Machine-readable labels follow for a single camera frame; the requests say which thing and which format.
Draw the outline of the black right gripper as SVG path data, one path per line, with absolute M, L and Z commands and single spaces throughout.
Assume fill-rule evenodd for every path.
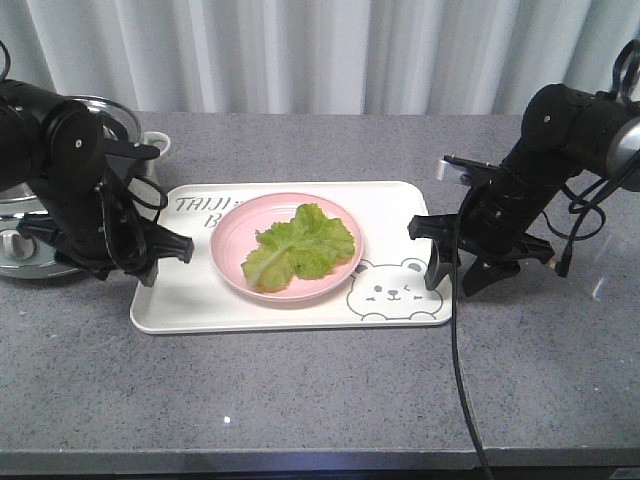
M 555 178 L 539 168 L 483 164 L 466 166 L 464 174 L 472 191 L 463 214 L 462 233 L 476 260 L 464 275 L 462 289 L 466 296 L 473 296 L 516 276 L 520 272 L 519 259 L 535 258 L 545 263 L 553 257 L 549 242 L 526 231 L 555 196 Z M 431 240 L 424 275 L 430 291 L 457 272 L 457 218 L 457 214 L 414 215 L 408 224 L 412 240 Z

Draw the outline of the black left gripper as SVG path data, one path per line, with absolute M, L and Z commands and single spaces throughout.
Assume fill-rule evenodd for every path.
M 191 261 L 191 237 L 170 231 L 143 218 L 134 206 L 138 199 L 128 189 L 134 174 L 155 159 L 150 145 L 105 142 L 92 156 L 55 164 L 28 185 L 45 206 L 45 214 L 27 214 L 18 232 L 55 250 L 54 259 L 104 280 L 120 269 L 153 287 L 158 259 Z

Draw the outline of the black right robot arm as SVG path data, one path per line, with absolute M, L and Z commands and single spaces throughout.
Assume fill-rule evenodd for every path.
M 582 171 L 600 178 L 592 200 L 570 197 L 571 211 L 581 218 L 618 188 L 638 191 L 639 105 L 617 93 L 548 85 L 530 101 L 520 138 L 500 165 L 445 156 L 440 171 L 469 186 L 463 205 L 456 214 L 416 215 L 408 231 L 432 241 L 429 290 L 455 272 L 458 250 L 475 256 L 462 281 L 471 296 L 518 274 L 522 259 L 552 259 L 550 243 L 527 230 L 558 192 L 568 190 L 568 179 Z

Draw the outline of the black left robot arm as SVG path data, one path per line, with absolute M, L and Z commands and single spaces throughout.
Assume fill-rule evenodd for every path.
M 104 280 L 113 270 L 152 286 L 161 258 L 190 261 L 191 238 L 140 215 L 129 189 L 155 146 L 105 137 L 102 120 L 71 97 L 1 83 L 1 187 L 25 184 L 44 206 L 17 226 L 54 250 L 56 261 Z

